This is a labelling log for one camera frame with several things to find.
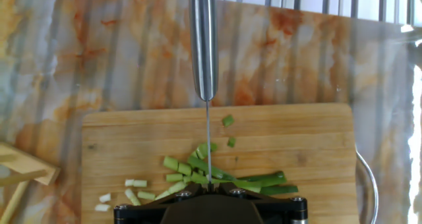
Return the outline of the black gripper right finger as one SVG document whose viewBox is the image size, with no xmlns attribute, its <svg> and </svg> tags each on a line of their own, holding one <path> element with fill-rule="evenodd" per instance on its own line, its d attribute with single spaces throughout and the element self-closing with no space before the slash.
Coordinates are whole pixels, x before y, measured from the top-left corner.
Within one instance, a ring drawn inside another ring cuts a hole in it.
<svg viewBox="0 0 422 224">
<path fill-rule="evenodd" d="M 299 192 L 297 186 L 245 186 L 233 182 L 219 184 L 212 192 L 212 216 L 216 223 L 307 223 L 307 199 L 279 194 Z"/>
</svg>

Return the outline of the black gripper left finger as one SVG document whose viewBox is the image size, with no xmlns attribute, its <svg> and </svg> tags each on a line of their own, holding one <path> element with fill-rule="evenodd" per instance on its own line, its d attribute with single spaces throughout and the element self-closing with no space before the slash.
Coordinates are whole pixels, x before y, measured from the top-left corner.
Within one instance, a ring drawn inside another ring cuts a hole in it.
<svg viewBox="0 0 422 224">
<path fill-rule="evenodd" d="M 208 187 L 190 184 L 181 191 L 159 198 L 143 206 L 120 204 L 113 209 L 115 224 L 161 223 L 165 212 L 173 204 L 207 194 Z"/>
</svg>

